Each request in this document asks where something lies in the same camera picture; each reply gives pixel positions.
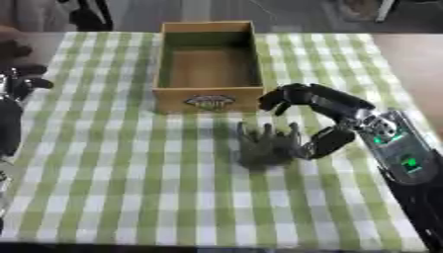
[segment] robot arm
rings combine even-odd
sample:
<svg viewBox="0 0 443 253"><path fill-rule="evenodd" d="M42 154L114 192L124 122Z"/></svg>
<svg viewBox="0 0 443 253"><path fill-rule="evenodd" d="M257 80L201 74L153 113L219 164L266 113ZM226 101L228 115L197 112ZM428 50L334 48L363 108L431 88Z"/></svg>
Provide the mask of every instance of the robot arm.
<svg viewBox="0 0 443 253"><path fill-rule="evenodd" d="M431 252L443 249L443 157L430 147L407 115L378 114L369 102L320 85L290 84L259 99L260 109L282 115L292 105L307 105L335 121L303 148L316 159L351 142L357 132L394 197Z"/></svg>

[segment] table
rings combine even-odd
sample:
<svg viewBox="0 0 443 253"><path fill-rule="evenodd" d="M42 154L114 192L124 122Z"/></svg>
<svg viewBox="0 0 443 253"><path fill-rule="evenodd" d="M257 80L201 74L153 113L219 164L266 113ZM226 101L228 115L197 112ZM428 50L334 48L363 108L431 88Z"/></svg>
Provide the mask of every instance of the table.
<svg viewBox="0 0 443 253"><path fill-rule="evenodd" d="M399 106L440 145L370 36L257 40L268 88L319 82ZM262 174L235 163L238 121L296 121L306 137L330 124L324 118L304 108L282 119L150 111L158 43L150 34L66 35L47 75L59 85L36 93L24 115L16 165L26 171L2 240L424 249L362 141Z"/></svg>

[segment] green light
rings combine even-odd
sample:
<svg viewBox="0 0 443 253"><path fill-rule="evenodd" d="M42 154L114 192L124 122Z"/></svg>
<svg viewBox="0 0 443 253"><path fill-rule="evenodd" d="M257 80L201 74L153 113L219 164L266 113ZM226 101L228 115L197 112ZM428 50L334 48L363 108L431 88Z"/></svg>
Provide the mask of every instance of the green light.
<svg viewBox="0 0 443 253"><path fill-rule="evenodd" d="M407 164L409 164L409 166L415 166L417 164L417 161L414 158L409 158L407 160Z"/></svg>

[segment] robotic hand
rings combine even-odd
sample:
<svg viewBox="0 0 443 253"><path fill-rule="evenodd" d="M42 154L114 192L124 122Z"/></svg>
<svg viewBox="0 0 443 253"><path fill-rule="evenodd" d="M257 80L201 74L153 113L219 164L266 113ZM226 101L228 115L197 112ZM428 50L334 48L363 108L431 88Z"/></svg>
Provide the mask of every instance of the robotic hand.
<svg viewBox="0 0 443 253"><path fill-rule="evenodd" d="M293 105L306 105L334 120L335 126L322 129L302 146L305 157L295 157L324 157L352 142L357 132L423 242L430 251L443 249L443 158L403 112L377 113L367 101L317 84L281 86L259 103L265 111L277 108L277 116Z"/></svg>
<svg viewBox="0 0 443 253"><path fill-rule="evenodd" d="M0 155L12 156L21 140L20 118L23 102L36 88L52 88L52 83L39 77L46 68L41 65L10 66L0 69Z"/></svg>
<svg viewBox="0 0 443 253"><path fill-rule="evenodd" d="M281 86L259 99L260 109L275 111L281 116L293 105L310 106L315 112L333 119L335 126L329 126L316 133L310 142L303 145L304 159L317 159L331 154L355 139L354 130L358 127L368 128L369 121L377 117L371 114L374 106L357 97L321 86L317 84L290 84ZM389 137L392 129L375 129L383 131Z"/></svg>
<svg viewBox="0 0 443 253"><path fill-rule="evenodd" d="M52 83L41 79L46 67L37 64L14 65L11 60L32 52L16 41L0 42L0 234L7 206L6 192L12 181L10 164L3 159L13 156L21 141L21 116L24 101L36 88L52 88Z"/></svg>

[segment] checkered tablecloth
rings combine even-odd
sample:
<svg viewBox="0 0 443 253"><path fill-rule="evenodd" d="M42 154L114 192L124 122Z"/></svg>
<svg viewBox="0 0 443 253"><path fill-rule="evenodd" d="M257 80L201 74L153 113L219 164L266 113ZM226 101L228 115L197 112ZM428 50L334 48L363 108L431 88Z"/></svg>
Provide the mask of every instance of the checkered tablecloth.
<svg viewBox="0 0 443 253"><path fill-rule="evenodd" d="M249 173L235 126L328 119L269 114L158 115L160 38L68 33L23 117L3 241L423 250L361 140L316 161ZM320 83L406 111L440 146L369 35L258 35L267 88Z"/></svg>

